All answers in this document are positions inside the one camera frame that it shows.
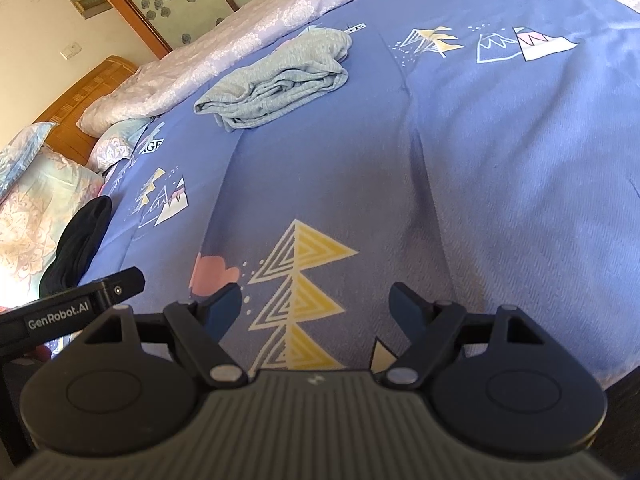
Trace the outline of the wooden headboard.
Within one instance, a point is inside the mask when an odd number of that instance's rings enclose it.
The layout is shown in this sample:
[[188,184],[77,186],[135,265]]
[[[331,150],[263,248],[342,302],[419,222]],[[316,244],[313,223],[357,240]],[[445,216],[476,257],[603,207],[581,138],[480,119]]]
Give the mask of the wooden headboard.
[[47,136],[47,146],[85,165],[96,138],[77,127],[78,119],[93,102],[113,92],[137,70],[138,66],[126,58],[111,55],[72,84],[35,119],[35,122],[55,123]]

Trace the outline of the light blue pillow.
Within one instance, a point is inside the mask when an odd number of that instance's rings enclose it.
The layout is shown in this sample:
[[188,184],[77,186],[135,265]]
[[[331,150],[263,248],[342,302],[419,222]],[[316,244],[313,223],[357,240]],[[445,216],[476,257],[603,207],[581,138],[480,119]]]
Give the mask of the light blue pillow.
[[2,148],[0,159],[0,195],[5,200],[17,181],[34,161],[55,122],[35,122],[23,128]]

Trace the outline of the floral pastel pillow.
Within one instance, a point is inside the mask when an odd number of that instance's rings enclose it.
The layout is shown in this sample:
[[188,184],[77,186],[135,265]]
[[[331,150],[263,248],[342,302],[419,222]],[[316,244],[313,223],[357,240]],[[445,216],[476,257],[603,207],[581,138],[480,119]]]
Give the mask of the floral pastel pillow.
[[103,178],[42,148],[1,204],[1,307],[39,297],[39,283],[74,214],[98,196]]

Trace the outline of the wall control panel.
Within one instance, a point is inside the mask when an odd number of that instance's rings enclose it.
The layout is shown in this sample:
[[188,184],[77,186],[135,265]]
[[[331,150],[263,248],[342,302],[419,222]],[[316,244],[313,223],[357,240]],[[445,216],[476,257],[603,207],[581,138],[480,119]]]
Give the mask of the wall control panel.
[[85,20],[94,18],[112,8],[108,0],[70,0],[70,3]]

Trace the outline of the black folded garment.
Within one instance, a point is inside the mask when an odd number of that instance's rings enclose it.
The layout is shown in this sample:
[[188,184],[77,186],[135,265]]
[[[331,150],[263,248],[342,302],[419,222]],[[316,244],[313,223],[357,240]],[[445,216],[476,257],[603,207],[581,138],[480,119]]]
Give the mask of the black folded garment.
[[54,260],[42,274],[40,299],[79,284],[102,244],[112,210],[112,200],[108,196],[98,196],[74,214],[58,240]]

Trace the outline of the small white blue pillow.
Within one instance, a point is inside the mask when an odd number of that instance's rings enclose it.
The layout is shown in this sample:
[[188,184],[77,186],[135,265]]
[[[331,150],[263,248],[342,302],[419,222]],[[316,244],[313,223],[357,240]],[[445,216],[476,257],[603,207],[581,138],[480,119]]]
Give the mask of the small white blue pillow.
[[116,122],[96,141],[86,167],[96,174],[103,174],[111,166],[128,159],[150,122],[148,118]]

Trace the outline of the grey sweat pants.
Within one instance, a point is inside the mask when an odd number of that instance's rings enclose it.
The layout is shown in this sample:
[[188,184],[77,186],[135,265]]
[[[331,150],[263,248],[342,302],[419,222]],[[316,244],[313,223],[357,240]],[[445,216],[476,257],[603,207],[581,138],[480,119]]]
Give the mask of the grey sweat pants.
[[253,64],[223,76],[195,103],[194,113],[213,116],[228,131],[253,129],[342,88],[352,36],[311,27]]

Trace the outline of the white lilac quilt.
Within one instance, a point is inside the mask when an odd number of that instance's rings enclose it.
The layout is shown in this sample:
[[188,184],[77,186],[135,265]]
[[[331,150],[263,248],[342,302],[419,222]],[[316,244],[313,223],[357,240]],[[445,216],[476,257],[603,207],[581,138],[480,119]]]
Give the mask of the white lilac quilt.
[[[551,13],[558,0],[538,0]],[[411,21],[461,20],[482,13],[482,0],[254,0],[200,39],[141,67],[118,89],[90,105],[78,119],[89,136],[102,136],[129,119],[184,118],[206,131],[215,119],[195,113],[195,101],[239,67],[270,53],[310,25],[364,21],[347,60],[346,86],[276,122],[294,132],[440,129],[454,112],[484,126],[510,122],[515,113],[553,119],[571,129],[637,131],[639,128],[639,0],[564,0],[562,18],[597,32],[596,45],[566,61],[552,84],[529,88],[522,70],[503,87],[500,105],[469,65],[410,75],[392,50]]]

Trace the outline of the blue patterned bed sheet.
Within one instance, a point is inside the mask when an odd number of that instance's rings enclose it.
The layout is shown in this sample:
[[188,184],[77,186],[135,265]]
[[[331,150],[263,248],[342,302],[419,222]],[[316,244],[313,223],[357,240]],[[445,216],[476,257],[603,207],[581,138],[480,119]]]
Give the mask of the blue patterned bed sheet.
[[[522,70],[529,88],[552,84],[598,41],[563,20],[564,0],[551,13],[482,1],[411,21],[392,42],[399,65],[469,65],[506,105]],[[224,348],[251,371],[387,365],[408,344],[387,307],[396,282],[474,312],[516,304],[602,385],[637,367],[639,128],[521,112],[490,126],[454,112],[426,131],[276,128],[294,112],[235,131],[150,119],[105,182],[114,214],[86,280],[136,266],[139,312],[238,284]]]

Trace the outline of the wall light switch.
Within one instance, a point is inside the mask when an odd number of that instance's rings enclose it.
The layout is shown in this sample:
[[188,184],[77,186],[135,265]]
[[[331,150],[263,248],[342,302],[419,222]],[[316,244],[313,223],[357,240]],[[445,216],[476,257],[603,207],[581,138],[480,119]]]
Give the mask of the wall light switch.
[[60,55],[64,58],[65,61],[70,60],[74,56],[78,55],[82,50],[82,47],[77,42],[73,42],[72,44],[68,44],[60,51]]

